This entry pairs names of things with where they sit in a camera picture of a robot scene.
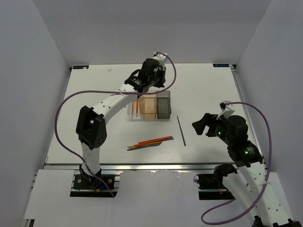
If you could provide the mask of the red-orange fork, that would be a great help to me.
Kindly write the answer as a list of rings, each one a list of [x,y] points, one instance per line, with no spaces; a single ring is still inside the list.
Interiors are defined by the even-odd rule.
[[[138,115],[140,114],[140,99],[136,100],[136,118],[138,118]]]

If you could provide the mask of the red-orange knife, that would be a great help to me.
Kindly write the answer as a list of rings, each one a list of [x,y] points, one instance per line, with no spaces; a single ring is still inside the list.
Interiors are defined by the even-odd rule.
[[[144,147],[144,146],[149,146],[149,145],[155,145],[155,144],[161,144],[162,142],[161,141],[158,141],[158,142],[152,142],[152,143],[141,143],[141,144],[136,144],[134,145],[134,147],[138,148],[138,147]]]

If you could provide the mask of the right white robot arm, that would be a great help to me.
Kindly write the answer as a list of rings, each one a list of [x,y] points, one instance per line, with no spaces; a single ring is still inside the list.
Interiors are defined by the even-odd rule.
[[[208,127],[207,137],[218,137],[226,145],[235,162],[222,164],[214,171],[214,184],[227,188],[238,201],[254,227],[299,227],[278,200],[266,176],[268,168],[258,148],[248,140],[246,120],[238,115],[205,113],[201,120],[192,123],[197,135]]]

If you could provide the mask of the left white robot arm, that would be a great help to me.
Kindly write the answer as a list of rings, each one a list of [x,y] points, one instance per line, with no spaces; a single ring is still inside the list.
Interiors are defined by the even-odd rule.
[[[94,189],[100,183],[99,155],[100,146],[107,138],[106,124],[123,107],[135,101],[139,97],[137,93],[145,94],[150,87],[164,87],[166,61],[167,58],[162,54],[147,58],[142,67],[135,70],[125,80],[117,94],[110,95],[93,107],[84,106],[81,108],[76,133],[82,146],[85,161],[80,166],[80,174],[84,178],[85,185],[89,188]]]

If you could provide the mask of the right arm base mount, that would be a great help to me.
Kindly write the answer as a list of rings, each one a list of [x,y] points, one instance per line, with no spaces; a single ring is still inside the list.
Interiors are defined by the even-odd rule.
[[[212,174],[195,175],[193,181],[198,184],[199,200],[234,199],[232,193],[223,185],[223,177],[231,173],[237,173],[236,168],[232,164],[222,164],[217,166]]]

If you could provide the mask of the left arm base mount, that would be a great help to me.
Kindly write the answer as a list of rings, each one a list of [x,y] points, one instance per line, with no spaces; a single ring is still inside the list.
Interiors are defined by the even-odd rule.
[[[80,173],[74,174],[71,184],[70,197],[114,198],[119,187],[119,176],[114,174],[102,175],[101,179],[109,189],[98,179],[93,183],[87,181]]]

